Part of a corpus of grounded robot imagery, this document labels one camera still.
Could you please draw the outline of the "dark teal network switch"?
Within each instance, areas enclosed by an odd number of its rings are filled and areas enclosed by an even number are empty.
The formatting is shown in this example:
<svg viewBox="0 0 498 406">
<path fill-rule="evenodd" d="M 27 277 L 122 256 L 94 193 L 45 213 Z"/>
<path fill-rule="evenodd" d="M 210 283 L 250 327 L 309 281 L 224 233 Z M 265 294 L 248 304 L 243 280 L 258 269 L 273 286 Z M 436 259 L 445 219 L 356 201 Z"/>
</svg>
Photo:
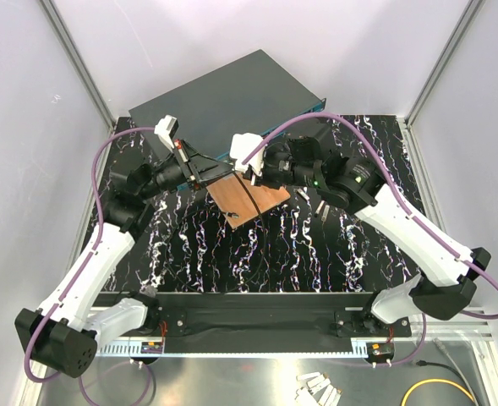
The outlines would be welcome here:
<svg viewBox="0 0 498 406">
<path fill-rule="evenodd" d="M 173 136 L 207 156 L 223 158 L 235 134 L 267 135 L 326 102 L 309 91 L 262 50 L 130 109 L 139 127 L 154 127 L 166 115 L 178 120 Z"/>
</svg>

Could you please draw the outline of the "pile of white modules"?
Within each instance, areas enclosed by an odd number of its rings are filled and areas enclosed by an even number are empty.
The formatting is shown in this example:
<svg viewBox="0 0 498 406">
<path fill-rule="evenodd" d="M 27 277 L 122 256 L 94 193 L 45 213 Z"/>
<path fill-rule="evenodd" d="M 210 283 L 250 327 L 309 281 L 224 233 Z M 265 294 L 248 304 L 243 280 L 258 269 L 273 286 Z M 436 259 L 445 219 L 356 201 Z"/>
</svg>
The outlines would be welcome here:
<svg viewBox="0 0 498 406">
<path fill-rule="evenodd" d="M 310 372 L 296 376 L 299 387 L 294 401 L 301 406 L 337 406 L 342 397 L 342 390 L 331 384 L 326 373 Z"/>
</svg>

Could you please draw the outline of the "wooden board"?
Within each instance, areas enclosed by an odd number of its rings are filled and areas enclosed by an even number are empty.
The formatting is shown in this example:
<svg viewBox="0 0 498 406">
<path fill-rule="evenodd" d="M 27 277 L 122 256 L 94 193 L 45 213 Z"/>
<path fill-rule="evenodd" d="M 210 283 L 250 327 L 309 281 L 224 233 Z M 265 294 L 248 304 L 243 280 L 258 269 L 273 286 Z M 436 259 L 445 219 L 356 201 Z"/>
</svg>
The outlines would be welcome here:
<svg viewBox="0 0 498 406">
<path fill-rule="evenodd" d="M 222 212 L 232 211 L 239 218 L 227 217 L 232 229 L 257 219 L 258 211 L 264 214 L 287 202 L 291 195 L 284 188 L 271 189 L 265 186 L 252 186 L 247 179 L 231 174 L 206 187 L 211 198 Z"/>
</svg>

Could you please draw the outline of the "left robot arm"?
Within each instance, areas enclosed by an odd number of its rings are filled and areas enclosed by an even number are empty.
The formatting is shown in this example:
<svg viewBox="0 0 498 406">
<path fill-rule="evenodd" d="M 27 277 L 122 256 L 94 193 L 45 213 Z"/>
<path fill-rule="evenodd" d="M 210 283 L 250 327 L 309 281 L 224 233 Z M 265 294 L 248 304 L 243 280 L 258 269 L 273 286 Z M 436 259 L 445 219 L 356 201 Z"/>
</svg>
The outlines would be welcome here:
<svg viewBox="0 0 498 406">
<path fill-rule="evenodd" d="M 47 381 L 33 374 L 32 362 L 77 378 L 89 368 L 98 349 L 124 333 L 150 335 L 159 328 L 159 302 L 146 294 L 130 294 L 95 315 L 90 308 L 150 224 L 155 213 L 152 197 L 173 193 L 183 184 L 198 191 L 232 172 L 232 164 L 175 140 L 160 164 L 112 174 L 112 191 L 105 203 L 96 204 L 98 223 L 80 257 L 37 310 L 23 309 L 15 319 L 25 350 L 25 374 L 31 381 Z"/>
</svg>

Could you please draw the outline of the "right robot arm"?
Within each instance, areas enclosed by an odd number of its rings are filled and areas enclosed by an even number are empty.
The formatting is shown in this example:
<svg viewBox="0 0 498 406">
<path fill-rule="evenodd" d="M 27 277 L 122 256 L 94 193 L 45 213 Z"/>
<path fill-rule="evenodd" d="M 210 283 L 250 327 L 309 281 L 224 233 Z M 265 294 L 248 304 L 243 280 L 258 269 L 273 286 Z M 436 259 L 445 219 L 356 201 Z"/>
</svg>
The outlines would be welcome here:
<svg viewBox="0 0 498 406">
<path fill-rule="evenodd" d="M 490 254 L 459 244 L 395 196 L 371 160 L 323 156 L 317 140 L 302 137 L 274 143 L 248 163 L 236 159 L 235 168 L 253 184 L 315 189 L 325 203 L 369 224 L 415 262 L 418 275 L 374 293 L 361 316 L 369 334 L 381 335 L 393 322 L 421 313 L 448 321 L 470 305 L 477 290 L 472 267 L 486 268 Z"/>
</svg>

